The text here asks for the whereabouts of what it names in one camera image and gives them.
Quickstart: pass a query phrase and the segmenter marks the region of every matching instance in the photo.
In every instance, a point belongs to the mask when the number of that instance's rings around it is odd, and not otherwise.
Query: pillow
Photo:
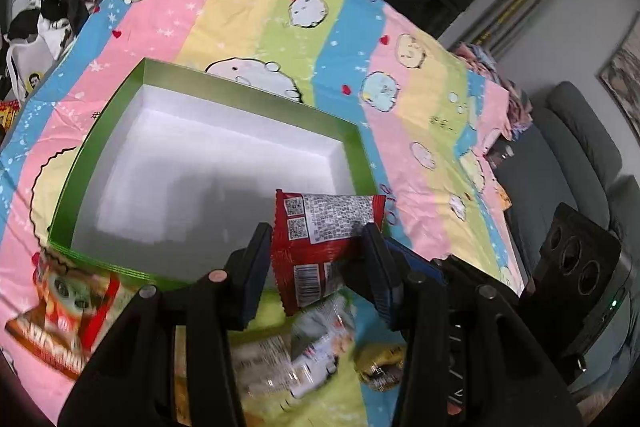
[[[578,208],[562,169],[534,124],[510,143],[513,156],[495,169],[495,177],[511,199],[506,219],[527,272],[540,260],[556,206],[561,201]]]
[[[593,167],[575,136],[562,121],[545,107],[536,107],[533,121],[558,160],[578,210],[608,230],[609,203]]]
[[[574,84],[562,82],[546,103],[580,142],[602,186],[609,188],[622,169],[622,156],[582,93]]]

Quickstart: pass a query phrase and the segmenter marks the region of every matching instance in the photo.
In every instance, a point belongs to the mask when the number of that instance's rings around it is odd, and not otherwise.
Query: yellow stripe
[[[464,65],[444,50],[432,37],[415,35],[427,50],[427,58],[418,70],[412,70],[408,86],[402,90],[396,115],[412,141],[420,142],[434,156],[435,170],[423,169],[451,242],[451,253],[499,278],[495,252],[486,224],[474,197],[473,185],[458,168],[453,146],[467,120],[467,79]],[[454,92],[457,102],[449,101]],[[458,112],[461,105],[465,111]],[[458,219],[449,206],[456,194],[466,207],[466,221]]]
[[[175,62],[197,70],[226,58],[251,58],[277,0],[206,0]]]

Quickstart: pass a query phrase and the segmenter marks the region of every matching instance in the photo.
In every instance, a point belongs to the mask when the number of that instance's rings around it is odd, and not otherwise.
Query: green box
[[[318,187],[376,193],[356,125],[146,58],[82,144],[49,245],[87,269],[174,287],[219,267],[257,220],[273,222],[276,188]]]

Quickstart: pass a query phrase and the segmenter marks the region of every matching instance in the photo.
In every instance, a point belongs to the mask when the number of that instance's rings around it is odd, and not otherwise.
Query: sofa cushion
[[[633,176],[617,183],[609,192],[611,228],[623,248],[640,268],[640,187]]]
[[[546,103],[580,142],[602,186],[609,188],[622,169],[622,156],[580,90],[562,82]]]
[[[540,247],[556,206],[564,201],[577,209],[577,204],[535,123],[510,146],[514,155],[503,160],[495,169],[495,176],[513,203],[506,219],[522,262],[531,274],[540,260]]]
[[[580,143],[555,113],[546,107],[532,112],[536,127],[545,137],[562,169],[578,210],[597,225],[609,228],[609,203],[596,172],[584,155]]]

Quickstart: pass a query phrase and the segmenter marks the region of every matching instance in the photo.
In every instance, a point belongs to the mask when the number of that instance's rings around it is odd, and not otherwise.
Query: bed
[[[392,237],[426,259],[453,253],[522,291],[502,198],[484,158],[507,126],[508,92],[467,71],[384,1],[100,0],[72,49],[30,96],[0,153],[0,325],[12,325],[0,330],[0,346],[54,423],[69,377],[116,315],[102,318],[87,345],[87,335],[74,340],[73,328],[82,326],[70,326],[38,285],[52,262],[65,274],[75,268],[49,251],[46,232],[36,234],[60,190],[36,190],[36,181],[47,166],[65,179],[71,163],[60,161],[62,154],[82,144],[143,57],[267,90],[255,68],[280,73],[292,84],[281,93],[290,103],[357,124],[376,185],[387,196]],[[83,277],[87,285],[94,275]],[[118,274],[95,277],[113,281]],[[114,288],[103,286],[105,294]],[[119,291],[110,298],[124,301]],[[20,321],[38,309],[40,325]],[[373,320],[369,315],[358,317]],[[393,396],[382,403],[363,392],[362,400],[363,425],[389,424]]]

